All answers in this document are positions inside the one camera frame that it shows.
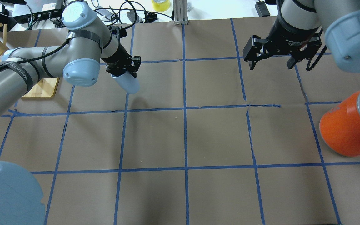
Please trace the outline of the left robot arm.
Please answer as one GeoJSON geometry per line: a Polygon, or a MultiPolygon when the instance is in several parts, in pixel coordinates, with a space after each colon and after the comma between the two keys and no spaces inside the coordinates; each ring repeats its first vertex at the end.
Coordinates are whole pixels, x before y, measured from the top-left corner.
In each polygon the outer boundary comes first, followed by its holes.
{"type": "MultiPolygon", "coordinates": [[[[18,47],[0,62],[0,116],[41,79],[64,78],[74,86],[96,84],[101,68],[128,93],[140,89],[139,56],[131,56],[88,4],[73,1],[63,11],[68,34],[58,47],[18,47]]],[[[42,225],[45,205],[39,182],[25,168],[0,161],[0,225],[42,225]]]]}

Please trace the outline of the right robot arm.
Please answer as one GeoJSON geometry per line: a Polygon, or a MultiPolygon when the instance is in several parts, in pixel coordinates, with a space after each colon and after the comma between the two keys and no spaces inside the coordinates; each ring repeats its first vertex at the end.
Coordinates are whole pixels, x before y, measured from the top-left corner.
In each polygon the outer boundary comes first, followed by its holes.
{"type": "Polygon", "coordinates": [[[287,68],[308,60],[312,70],[321,56],[312,62],[322,45],[332,53],[337,67],[360,73],[360,0],[266,0],[276,5],[277,18],[269,35],[252,35],[243,49],[244,61],[253,70],[256,63],[273,56],[290,55],[287,68]]]}

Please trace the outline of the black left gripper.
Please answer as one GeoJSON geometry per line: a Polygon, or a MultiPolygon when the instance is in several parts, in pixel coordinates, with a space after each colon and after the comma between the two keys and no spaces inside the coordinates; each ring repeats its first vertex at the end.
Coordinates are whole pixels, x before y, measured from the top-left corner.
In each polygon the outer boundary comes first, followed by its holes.
{"type": "Polygon", "coordinates": [[[113,55],[101,57],[101,59],[106,63],[106,71],[111,75],[123,75],[129,72],[130,75],[137,78],[137,71],[141,66],[141,57],[132,57],[121,44],[113,55]]]}

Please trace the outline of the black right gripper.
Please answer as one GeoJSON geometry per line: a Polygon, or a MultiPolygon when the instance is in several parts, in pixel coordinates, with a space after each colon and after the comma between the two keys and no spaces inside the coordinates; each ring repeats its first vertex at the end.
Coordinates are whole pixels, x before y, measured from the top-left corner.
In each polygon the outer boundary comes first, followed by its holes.
{"type": "Polygon", "coordinates": [[[243,59],[254,70],[257,62],[272,55],[288,55],[287,68],[292,69],[298,62],[306,59],[306,70],[312,70],[321,57],[312,62],[322,45],[320,34],[315,34],[317,27],[309,30],[291,26],[283,16],[277,16],[266,39],[252,35],[243,49],[243,59]]]}

